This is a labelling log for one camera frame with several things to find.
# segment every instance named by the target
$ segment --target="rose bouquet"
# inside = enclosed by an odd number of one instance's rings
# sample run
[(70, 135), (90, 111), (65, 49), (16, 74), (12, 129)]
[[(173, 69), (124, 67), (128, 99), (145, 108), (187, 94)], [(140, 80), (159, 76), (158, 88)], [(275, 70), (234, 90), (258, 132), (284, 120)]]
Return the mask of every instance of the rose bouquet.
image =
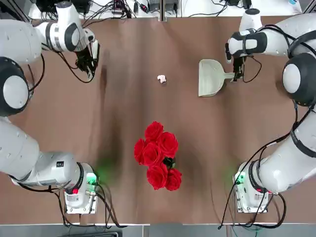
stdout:
[(145, 140), (139, 139), (134, 157), (140, 165), (148, 166), (147, 180), (154, 190), (179, 189), (182, 174), (175, 169), (178, 141), (174, 134), (164, 132), (161, 123), (154, 121), (145, 131)]

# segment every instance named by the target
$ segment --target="table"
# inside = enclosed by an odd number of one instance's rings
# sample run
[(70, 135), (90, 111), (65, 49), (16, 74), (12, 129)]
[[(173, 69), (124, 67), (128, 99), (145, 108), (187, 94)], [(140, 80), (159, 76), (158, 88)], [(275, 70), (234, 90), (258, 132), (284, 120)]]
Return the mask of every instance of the table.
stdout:
[[(90, 8), (91, 12), (86, 14), (86, 17), (89, 17), (93, 14), (93, 12), (98, 11), (101, 7), (99, 5), (106, 5), (110, 2), (110, 0), (93, 0), (92, 6)], [(219, 3), (220, 0), (213, 0), (214, 3)], [(126, 0), (130, 9), (133, 10), (134, 0)], [(147, 5), (147, 0), (138, 0), (139, 3)], [(219, 12), (223, 9), (222, 6), (213, 4), (211, 0), (179, 0), (179, 9), (177, 17), (188, 17), (193, 14), (204, 13), (210, 14)], [(263, 16), (290, 16), (302, 13), (302, 9), (300, 3), (297, 2), (295, 5), (292, 5), (288, 2), (288, 0), (252, 0), (252, 7), (257, 8), (261, 11)], [(243, 8), (238, 8), (236, 6), (228, 6), (225, 11), (223, 11), (219, 16), (242, 16), (244, 13)], [(136, 17), (159, 17), (158, 12), (153, 13), (144, 13), (141, 9), (138, 9), (138, 13), (135, 14)], [(32, 4), (29, 12), (29, 16), (33, 19), (40, 19), (40, 10), (36, 6), (36, 4)], [(197, 17), (205, 17), (205, 15), (195, 15)], [(100, 19), (104, 18), (112, 18), (113, 14), (111, 11), (105, 12), (100, 16)], [(175, 12), (167, 12), (166, 17), (176, 17)]]
[[(263, 23), (281, 19), (263, 17)], [(292, 101), (280, 86), (287, 61), (282, 57), (256, 56), (263, 67), (252, 83), (230, 83), (214, 97), (198, 98), (199, 61), (216, 59), (229, 72), (232, 65), (225, 63), (223, 45), (239, 21), (221, 17), (93, 24), (91, 29), (101, 44), (95, 80), (79, 82), (56, 54), (44, 52), (42, 83), (26, 110), (10, 119), (34, 137), (42, 151), (72, 152), (77, 161), (88, 162), (101, 173), (111, 188), (120, 223), (218, 224), (237, 167), (263, 144), (285, 134), (294, 121)], [(65, 55), (73, 65), (74, 54)], [(246, 79), (257, 67), (247, 61)], [(38, 78), (41, 61), (32, 68)], [(166, 86), (157, 75), (167, 76)], [(145, 167), (133, 157), (135, 142), (154, 120), (179, 141), (177, 167), (183, 183), (175, 192), (154, 191)], [(1, 224), (62, 223), (54, 195), (28, 192), (4, 174), (0, 181)], [(316, 223), (314, 181), (284, 193), (285, 222)], [(235, 222), (250, 217), (237, 215)], [(102, 203), (96, 215), (81, 219), (104, 223)], [(78, 222), (78, 216), (72, 215), (71, 221)], [(277, 222), (274, 206), (257, 221)], [(229, 212), (225, 223), (232, 223)]]

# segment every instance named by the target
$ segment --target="dustpan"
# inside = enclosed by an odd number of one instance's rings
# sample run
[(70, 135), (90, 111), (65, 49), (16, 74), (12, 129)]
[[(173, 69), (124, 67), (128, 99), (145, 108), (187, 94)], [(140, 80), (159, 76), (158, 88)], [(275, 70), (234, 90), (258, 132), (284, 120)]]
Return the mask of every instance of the dustpan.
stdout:
[(222, 88), (225, 79), (233, 79), (234, 73), (225, 73), (222, 65), (212, 59), (202, 59), (198, 65), (198, 96), (214, 96)]

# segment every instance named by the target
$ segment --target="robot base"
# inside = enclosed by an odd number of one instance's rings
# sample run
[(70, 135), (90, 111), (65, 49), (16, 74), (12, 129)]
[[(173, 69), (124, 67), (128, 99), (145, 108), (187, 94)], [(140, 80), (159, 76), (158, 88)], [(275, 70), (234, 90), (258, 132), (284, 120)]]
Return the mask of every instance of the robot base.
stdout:
[(240, 170), (244, 167), (244, 163), (239, 167), (239, 171), (233, 177), (233, 181), (235, 182), (236, 178), (239, 176), (237, 183), (234, 187), (235, 193), (235, 201), (238, 213), (256, 213), (258, 211), (258, 207), (263, 198), (262, 204), (259, 208), (259, 213), (267, 212), (267, 203), (268, 203), (268, 192), (261, 193), (255, 190), (249, 179), (248, 167), (240, 173)]
[(65, 194), (67, 214), (94, 214), (97, 210), (97, 176), (91, 166), (81, 163), (83, 167), (82, 184), (75, 194)]
[(90, 196), (89, 202), (82, 208), (71, 208), (67, 206), (67, 214), (95, 214), (97, 212), (97, 196)]

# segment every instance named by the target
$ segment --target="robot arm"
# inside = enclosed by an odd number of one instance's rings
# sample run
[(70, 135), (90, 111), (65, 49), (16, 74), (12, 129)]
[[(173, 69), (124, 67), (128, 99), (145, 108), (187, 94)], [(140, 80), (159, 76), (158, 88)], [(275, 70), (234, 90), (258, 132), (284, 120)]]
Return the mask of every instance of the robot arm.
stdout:
[(96, 197), (91, 195), (96, 176), (91, 166), (76, 162), (70, 153), (41, 152), (35, 139), (6, 118), (27, 106), (29, 88), (20, 65), (37, 60), (43, 45), (55, 52), (75, 52), (78, 68), (87, 72), (89, 80), (94, 76), (98, 41), (89, 29), (82, 28), (72, 3), (64, 1), (56, 7), (57, 23), (33, 27), (26, 22), (0, 20), (0, 171), (17, 185), (61, 187), (68, 210), (90, 213), (96, 208)]
[(79, 14), (71, 2), (58, 3), (56, 10), (58, 22), (41, 23), (35, 27), (37, 35), (41, 43), (53, 51), (75, 52), (76, 66), (86, 72), (91, 81), (98, 66), (100, 45), (90, 29), (82, 28)]
[(242, 75), (245, 56), (288, 56), (282, 75), (284, 88), (297, 104), (311, 108), (302, 123), (295, 124), (286, 140), (261, 164), (253, 161), (240, 166), (234, 176), (235, 192), (238, 211), (246, 213), (257, 212), (263, 197), (261, 208), (265, 208), (266, 190), (284, 192), (316, 174), (316, 14), (296, 15), (276, 26), (261, 27), (259, 19), (258, 10), (246, 10), (240, 31), (233, 33), (226, 44), (226, 56), (233, 57), (235, 74)]

